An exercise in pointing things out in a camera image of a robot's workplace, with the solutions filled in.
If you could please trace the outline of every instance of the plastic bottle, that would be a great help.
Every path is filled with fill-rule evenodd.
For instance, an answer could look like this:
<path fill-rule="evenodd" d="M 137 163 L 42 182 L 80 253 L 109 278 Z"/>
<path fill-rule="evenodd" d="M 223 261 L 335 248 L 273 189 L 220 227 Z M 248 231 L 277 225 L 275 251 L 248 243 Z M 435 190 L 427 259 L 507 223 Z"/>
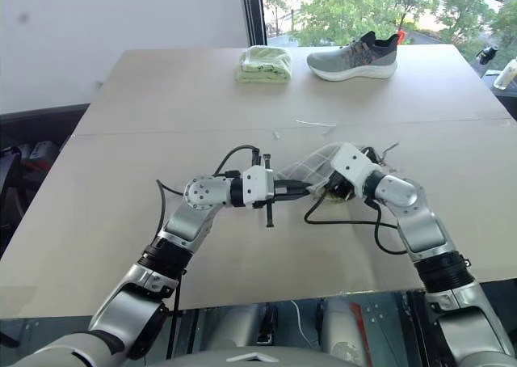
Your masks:
<path fill-rule="evenodd" d="M 504 67 L 504 70 L 495 79 L 494 86 L 499 90 L 504 90 L 515 76 L 517 76 L 517 58 L 511 60 Z"/>

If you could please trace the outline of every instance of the shoe sole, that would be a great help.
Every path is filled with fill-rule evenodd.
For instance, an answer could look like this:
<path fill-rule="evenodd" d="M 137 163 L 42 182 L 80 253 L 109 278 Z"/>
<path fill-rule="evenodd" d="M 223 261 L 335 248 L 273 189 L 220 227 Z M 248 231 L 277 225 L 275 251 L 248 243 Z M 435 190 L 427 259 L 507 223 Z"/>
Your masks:
<path fill-rule="evenodd" d="M 325 72 L 312 66 L 309 68 L 320 78 L 329 82 L 342 82 L 349 78 L 389 78 L 397 70 L 397 62 L 390 65 L 363 65 L 343 72 Z"/>

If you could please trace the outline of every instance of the table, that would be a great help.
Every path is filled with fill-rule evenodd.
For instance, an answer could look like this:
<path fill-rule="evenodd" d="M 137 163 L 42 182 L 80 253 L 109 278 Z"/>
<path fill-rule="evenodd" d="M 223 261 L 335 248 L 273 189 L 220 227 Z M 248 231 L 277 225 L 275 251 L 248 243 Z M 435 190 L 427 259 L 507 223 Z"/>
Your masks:
<path fill-rule="evenodd" d="M 153 237 L 154 180 L 181 188 L 242 143 L 270 152 L 277 168 L 335 141 L 378 150 L 399 141 L 390 165 L 424 186 L 473 274 L 515 276 L 517 126 L 460 54 L 448 45 L 404 46 L 393 78 L 332 83 L 306 69 L 309 50 L 292 50 L 287 86 L 236 84 L 235 49 L 125 54 L 0 262 L 0 316 L 93 314 Z M 229 167 L 248 165 L 239 154 Z M 168 198 L 168 209 L 178 203 Z M 310 204 L 275 205 L 274 229 L 265 228 L 263 210 L 221 211 L 188 267 L 180 307 L 421 286 L 407 257 L 375 248 L 372 227 L 303 224 Z M 374 217 L 357 200 L 316 215 L 347 216 Z M 380 238 L 399 244 L 390 230 Z"/>

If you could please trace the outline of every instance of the window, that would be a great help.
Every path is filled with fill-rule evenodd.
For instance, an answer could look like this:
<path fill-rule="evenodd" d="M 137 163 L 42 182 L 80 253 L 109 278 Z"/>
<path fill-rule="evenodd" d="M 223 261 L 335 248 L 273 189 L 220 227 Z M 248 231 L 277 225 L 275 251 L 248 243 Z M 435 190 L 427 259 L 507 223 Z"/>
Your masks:
<path fill-rule="evenodd" d="M 263 0 L 267 43 L 275 46 L 345 45 L 373 30 L 405 44 L 454 44 L 474 63 L 497 45 L 490 68 L 517 56 L 517 0 Z"/>

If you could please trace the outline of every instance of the white cable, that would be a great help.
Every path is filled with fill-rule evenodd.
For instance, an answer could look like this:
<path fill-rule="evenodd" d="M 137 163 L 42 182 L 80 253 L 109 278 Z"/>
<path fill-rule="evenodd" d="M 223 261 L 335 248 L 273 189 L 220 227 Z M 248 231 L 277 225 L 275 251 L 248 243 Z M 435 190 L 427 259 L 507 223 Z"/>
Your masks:
<path fill-rule="evenodd" d="M 298 331 L 300 331 L 301 337 L 303 337 L 304 340 L 307 342 L 307 344 L 309 345 L 309 348 L 312 348 L 313 344 L 309 341 L 309 339 L 307 339 L 307 336 L 305 336 L 303 329 L 301 329 L 300 307 L 298 307 L 298 304 L 296 304 L 293 300 L 290 300 L 290 301 L 296 308 L 296 316 L 298 317 Z"/>

